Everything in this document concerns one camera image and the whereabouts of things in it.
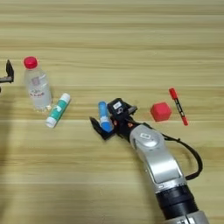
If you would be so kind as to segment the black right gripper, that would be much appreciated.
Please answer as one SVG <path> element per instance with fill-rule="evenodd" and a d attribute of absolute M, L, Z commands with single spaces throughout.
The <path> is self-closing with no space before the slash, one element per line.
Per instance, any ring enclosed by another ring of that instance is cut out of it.
<path fill-rule="evenodd" d="M 113 115 L 115 129 L 112 129 L 110 132 L 104 130 L 95 118 L 89 117 L 89 120 L 94 130 L 103 140 L 110 139 L 116 133 L 119 137 L 129 141 L 131 131 L 140 125 L 140 122 L 136 122 L 132 118 L 132 115 L 134 115 L 136 111 L 137 106 L 120 107 Z"/>

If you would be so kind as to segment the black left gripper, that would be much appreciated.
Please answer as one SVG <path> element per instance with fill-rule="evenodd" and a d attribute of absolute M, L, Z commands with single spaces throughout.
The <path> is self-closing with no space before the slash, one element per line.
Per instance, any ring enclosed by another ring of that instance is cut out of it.
<path fill-rule="evenodd" d="M 6 83 L 6 82 L 12 83 L 14 81 L 14 70 L 9 60 L 7 60 L 6 63 L 6 73 L 7 77 L 0 78 L 0 83 Z"/>

